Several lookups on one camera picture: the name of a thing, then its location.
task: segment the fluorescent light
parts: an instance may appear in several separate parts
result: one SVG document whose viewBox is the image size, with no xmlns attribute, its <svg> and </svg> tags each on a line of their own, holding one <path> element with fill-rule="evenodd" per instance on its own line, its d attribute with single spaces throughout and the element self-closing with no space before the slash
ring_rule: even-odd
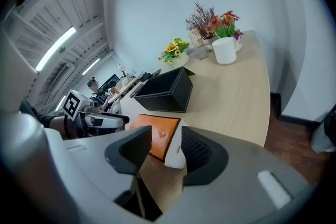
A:
<svg viewBox="0 0 336 224">
<path fill-rule="evenodd" d="M 87 70 L 85 70 L 84 72 L 83 72 L 83 74 L 82 75 L 85 75 L 86 74 L 86 72 L 88 72 L 98 61 L 100 60 L 100 58 L 98 58 L 96 61 L 94 61 L 93 62 L 93 64 L 92 65 L 90 65 L 88 68 L 87 68 Z"/>
<path fill-rule="evenodd" d="M 53 45 L 52 47 L 47 51 L 47 53 L 43 56 L 42 60 L 38 63 L 37 67 L 35 68 L 36 71 L 41 71 L 44 65 L 47 63 L 51 55 L 54 54 L 54 52 L 61 46 L 64 41 L 66 41 L 69 37 L 73 35 L 73 33 L 76 32 L 76 30 L 71 27 L 68 31 L 64 33 L 63 36 L 61 36 Z"/>
<path fill-rule="evenodd" d="M 63 103 L 63 101 L 64 101 L 65 97 L 66 97 L 66 95 L 65 95 L 65 96 L 63 96 L 62 100 L 59 102 L 58 106 L 56 107 L 56 110 L 55 110 L 55 112 L 57 112 L 57 110 L 59 110 L 59 109 L 61 108 L 61 105 L 62 105 L 62 103 Z"/>
</svg>

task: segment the black baseboard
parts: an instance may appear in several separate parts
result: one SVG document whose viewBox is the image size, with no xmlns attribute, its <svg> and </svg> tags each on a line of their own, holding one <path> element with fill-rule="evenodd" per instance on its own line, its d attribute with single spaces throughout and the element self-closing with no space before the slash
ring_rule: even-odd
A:
<svg viewBox="0 0 336 224">
<path fill-rule="evenodd" d="M 271 107 L 274 109 L 276 118 L 281 115 L 281 95 L 280 93 L 271 92 Z"/>
<path fill-rule="evenodd" d="M 283 121 L 283 122 L 288 122 L 288 123 L 303 125 L 303 126 L 306 126 L 308 128 L 314 129 L 314 130 L 318 126 L 320 126 L 320 124 L 321 124 L 318 121 L 309 121 L 309 120 L 304 120 L 304 119 L 300 119 L 300 118 L 296 118 L 296 117 L 291 117 L 291 116 L 285 116 L 285 115 L 281 115 L 278 118 L 278 120 L 279 121 Z"/>
</svg>

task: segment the wooden floor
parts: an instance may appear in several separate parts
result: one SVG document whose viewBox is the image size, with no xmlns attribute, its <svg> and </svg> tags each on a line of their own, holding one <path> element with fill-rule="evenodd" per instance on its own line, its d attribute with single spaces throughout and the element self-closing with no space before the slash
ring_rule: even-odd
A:
<svg viewBox="0 0 336 224">
<path fill-rule="evenodd" d="M 278 121 L 273 112 L 264 148 L 296 169 L 309 184 L 321 180 L 331 153 L 315 153 L 310 147 L 313 130 Z"/>
</svg>

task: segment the orange folder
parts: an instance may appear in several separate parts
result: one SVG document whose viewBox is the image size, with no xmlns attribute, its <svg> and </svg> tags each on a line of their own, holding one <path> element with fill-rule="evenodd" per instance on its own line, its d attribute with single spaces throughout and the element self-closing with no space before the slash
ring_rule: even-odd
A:
<svg viewBox="0 0 336 224">
<path fill-rule="evenodd" d="M 130 129 L 141 126 L 152 126 L 152 148 L 150 154 L 164 162 L 170 142 L 181 119 L 166 118 L 140 114 L 132 123 Z"/>
</svg>

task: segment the black storage box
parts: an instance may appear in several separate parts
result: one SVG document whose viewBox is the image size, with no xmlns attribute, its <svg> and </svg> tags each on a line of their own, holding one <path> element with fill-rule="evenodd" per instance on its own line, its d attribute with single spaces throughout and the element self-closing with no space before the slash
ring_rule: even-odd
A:
<svg viewBox="0 0 336 224">
<path fill-rule="evenodd" d="M 147 110 L 185 112 L 193 84 L 190 70 L 180 67 L 150 78 L 134 98 Z"/>
</svg>

